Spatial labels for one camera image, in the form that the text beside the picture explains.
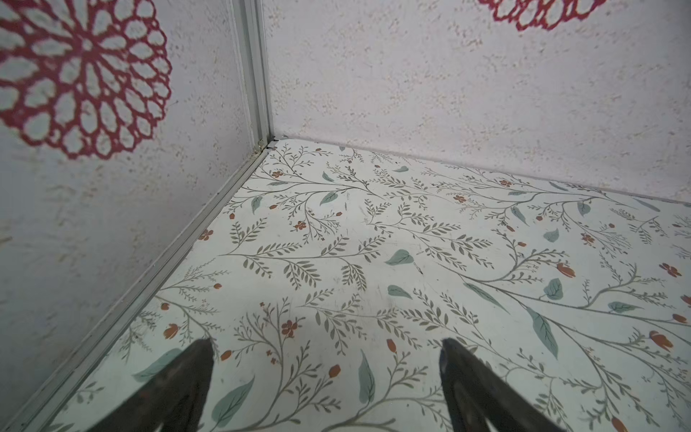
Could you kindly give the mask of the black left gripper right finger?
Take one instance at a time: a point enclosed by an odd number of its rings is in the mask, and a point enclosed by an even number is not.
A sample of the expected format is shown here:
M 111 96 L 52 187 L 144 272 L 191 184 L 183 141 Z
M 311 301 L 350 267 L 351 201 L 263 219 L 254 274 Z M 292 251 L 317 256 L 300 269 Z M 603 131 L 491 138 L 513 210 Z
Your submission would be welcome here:
M 439 372 L 454 431 L 559 431 L 460 342 L 442 340 Z

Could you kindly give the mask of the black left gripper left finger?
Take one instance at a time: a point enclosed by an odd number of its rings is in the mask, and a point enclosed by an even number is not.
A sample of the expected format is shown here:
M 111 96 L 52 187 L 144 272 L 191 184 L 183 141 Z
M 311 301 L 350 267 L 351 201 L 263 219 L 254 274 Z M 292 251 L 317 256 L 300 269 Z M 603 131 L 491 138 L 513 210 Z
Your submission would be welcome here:
M 212 342 L 196 340 L 91 430 L 198 430 L 213 365 Z

